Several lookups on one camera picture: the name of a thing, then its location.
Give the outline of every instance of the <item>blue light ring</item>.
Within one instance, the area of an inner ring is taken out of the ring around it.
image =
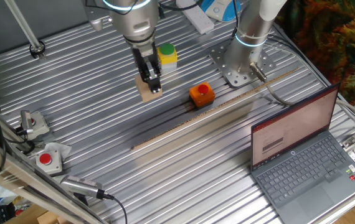
[[[263,45],[266,42],[266,40],[265,40],[261,44],[247,44],[244,41],[240,40],[237,35],[235,35],[235,38],[240,42],[240,44],[248,46],[248,47],[259,47],[259,46]]]
[[[131,7],[131,6],[130,7],[120,7],[120,6],[114,6],[110,3],[108,3],[107,0],[103,0],[104,4],[106,4],[108,7],[115,9],[115,10],[119,10],[119,11],[129,11],[129,10],[131,10],[131,8],[132,8],[132,10],[139,9],[139,8],[147,5],[150,1],[151,0],[145,0],[144,2],[137,4],[133,7]]]

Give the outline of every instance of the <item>colorful fabric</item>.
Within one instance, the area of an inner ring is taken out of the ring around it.
[[[355,105],[355,0],[288,0],[277,22]]]

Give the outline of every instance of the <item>green button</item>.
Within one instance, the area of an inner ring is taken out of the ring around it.
[[[159,50],[163,55],[171,55],[175,52],[175,47],[173,44],[163,44],[160,46]]]

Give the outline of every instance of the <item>orange block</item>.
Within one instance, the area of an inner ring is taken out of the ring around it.
[[[192,87],[189,94],[198,108],[209,105],[215,100],[215,93],[207,82]]]

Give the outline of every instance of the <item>laptop screen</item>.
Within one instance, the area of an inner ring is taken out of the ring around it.
[[[283,110],[252,127],[252,169],[328,130],[339,85]]]

